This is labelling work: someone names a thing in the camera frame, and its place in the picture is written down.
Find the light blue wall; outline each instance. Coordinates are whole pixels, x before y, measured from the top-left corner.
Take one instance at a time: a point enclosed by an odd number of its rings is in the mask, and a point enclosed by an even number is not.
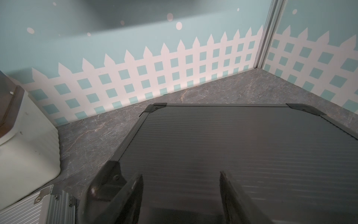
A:
[[[265,23],[270,3],[270,0],[3,0],[0,70],[25,84],[33,82],[32,67],[53,78],[59,76],[58,63],[75,73],[82,70],[82,58],[99,68],[105,54],[122,63],[126,50],[140,59],[145,46],[153,55],[159,55],[163,43],[173,52],[180,40],[191,48],[195,37],[206,43],[212,34],[215,42],[219,42],[226,32],[230,40],[237,29],[243,37],[250,27],[255,34]],[[182,22],[182,30],[167,21],[168,13],[174,15],[174,22]],[[28,27],[35,33],[29,34]]]
[[[291,26],[291,37],[308,28],[308,39],[317,39],[329,31],[329,45],[340,46],[358,33],[357,0],[288,0],[278,34]]]
[[[2,0],[0,70],[62,125],[252,68],[270,4]]]
[[[357,0],[287,0],[264,69],[358,114],[357,10]]]

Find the white picket fence decal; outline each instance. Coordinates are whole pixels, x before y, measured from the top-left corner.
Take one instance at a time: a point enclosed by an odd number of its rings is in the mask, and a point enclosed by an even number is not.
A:
[[[174,92],[174,85],[180,84],[181,89],[188,87],[187,82],[193,81],[194,86],[199,84],[200,78],[205,77],[205,81],[211,81],[212,75],[217,74],[217,78],[223,77],[223,72],[228,71],[228,75],[234,73],[234,69],[238,68],[238,71],[242,71],[245,68],[252,68],[255,62],[256,53],[260,44],[263,28],[259,29],[257,35],[252,35],[251,28],[248,30],[244,38],[240,38],[239,30],[236,32],[233,40],[227,40],[226,33],[221,38],[220,43],[214,43],[214,39],[210,36],[206,46],[200,46],[198,39],[196,38],[193,43],[193,48],[185,49],[184,44],[180,41],[177,52],[169,52],[169,49],[165,44],[161,49],[161,54],[153,56],[150,50],[145,47],[143,59],[134,60],[134,57],[126,51],[124,63],[116,64],[107,54],[104,59],[104,67],[94,68],[86,59],[83,59],[82,69],[83,72],[72,73],[68,68],[62,64],[58,64],[59,77],[48,79],[45,75],[32,68],[33,80],[35,82],[29,84],[20,84],[17,80],[12,79],[16,84],[21,85],[26,91],[42,89],[48,96],[47,99],[36,101],[30,94],[31,99],[37,104],[37,106],[43,111],[43,113],[50,119],[50,121],[57,125],[54,121],[56,118],[65,117],[68,122],[78,120],[75,113],[84,111],[87,116],[96,114],[94,108],[103,106],[106,111],[113,110],[112,103],[120,101],[122,106],[130,105],[129,98],[137,97],[138,101],[146,100],[145,93],[152,92],[153,97],[160,96],[160,89],[167,89],[167,93]],[[254,47],[249,49],[250,42],[255,41]],[[237,52],[239,44],[244,44],[243,50]],[[226,47],[232,46],[230,54],[225,54]],[[219,56],[213,58],[213,51],[219,50]],[[206,59],[200,61],[200,53],[206,53]],[[186,64],[185,57],[187,55],[193,55],[193,62]],[[250,60],[246,60],[246,56],[252,54]],[[236,57],[241,56],[240,63],[235,64]],[[178,59],[179,66],[171,67],[171,59]],[[224,60],[230,59],[229,65],[224,67]],[[156,71],[154,63],[163,62],[163,70]],[[218,68],[212,70],[212,63],[218,62]],[[137,67],[145,65],[147,74],[139,75]],[[200,73],[199,67],[205,65],[205,72]],[[187,77],[186,70],[193,69],[193,75]],[[130,78],[121,79],[119,71],[127,69]],[[172,73],[179,72],[180,79],[173,80]],[[99,75],[109,74],[111,83],[102,84]],[[157,77],[165,76],[165,83],[158,84]],[[87,78],[92,87],[87,89],[81,89],[77,80]],[[141,81],[149,80],[150,87],[143,89]],[[55,85],[65,83],[70,89],[70,93],[60,95],[54,88]],[[125,85],[133,84],[134,92],[126,93]],[[106,90],[115,89],[117,92],[116,97],[109,98]],[[86,95],[96,93],[99,101],[90,103]],[[69,108],[65,100],[75,98],[80,106]],[[43,106],[54,104],[59,112],[48,114]]]
[[[272,61],[266,59],[265,61],[265,64],[270,65],[269,72],[274,74],[276,69],[280,69],[283,71],[281,78],[285,80],[288,80],[289,75],[296,76],[297,80],[294,84],[299,87],[303,87],[306,81],[310,82],[314,84],[311,92],[318,96],[321,96],[324,90],[329,90],[335,93],[331,102],[339,106],[343,106],[348,100],[358,103],[358,95],[355,94],[358,89],[358,69],[351,72],[341,68],[348,58],[358,60],[358,51],[354,50],[356,35],[343,42],[339,47],[336,47],[328,45],[329,32],[326,32],[317,41],[307,40],[308,29],[305,29],[297,38],[291,37],[290,34],[290,26],[282,34],[275,34],[274,39],[280,42],[277,49],[270,48],[270,52],[275,54],[274,59]],[[291,53],[284,51],[287,43],[294,44]],[[303,47],[312,49],[308,58],[299,55]],[[333,54],[328,64],[318,62],[322,52]],[[288,58],[285,66],[279,64],[281,56]],[[296,62],[304,64],[300,72],[293,69]],[[318,79],[309,76],[313,68],[323,70],[322,75]],[[340,88],[330,84],[335,75],[347,79]]]

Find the gray marble floor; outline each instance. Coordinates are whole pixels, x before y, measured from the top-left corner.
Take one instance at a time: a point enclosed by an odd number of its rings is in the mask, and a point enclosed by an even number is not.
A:
[[[358,133],[358,115],[264,70],[254,69],[109,111],[58,127],[61,173],[47,183],[59,184],[80,198],[102,165],[112,156],[138,116],[153,102],[166,103],[304,103]]]

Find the ridged ramp surface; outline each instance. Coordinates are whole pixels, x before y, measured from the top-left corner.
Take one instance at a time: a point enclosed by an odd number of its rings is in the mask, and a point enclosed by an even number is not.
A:
[[[222,215],[220,170],[276,221],[349,223],[358,211],[358,140],[289,107],[167,106],[120,163],[126,179],[143,174],[143,211]]]

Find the lattice pattern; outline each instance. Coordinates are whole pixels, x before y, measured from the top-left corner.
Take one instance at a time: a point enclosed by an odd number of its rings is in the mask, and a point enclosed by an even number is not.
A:
[[[79,73],[59,63],[60,76],[51,79],[33,68],[35,82],[13,81],[30,93],[54,125],[61,125],[252,68],[262,31],[252,35],[250,28],[244,38],[237,31],[233,40],[224,33],[220,43],[210,36],[206,46],[196,38],[192,49],[180,41],[172,53],[164,44],[159,56],[146,47],[140,60],[126,51],[121,64],[105,55],[102,68],[83,59]]]
[[[290,26],[275,34],[264,69],[358,114],[356,35],[339,47],[328,45],[329,32],[316,42],[308,29],[290,37]]]

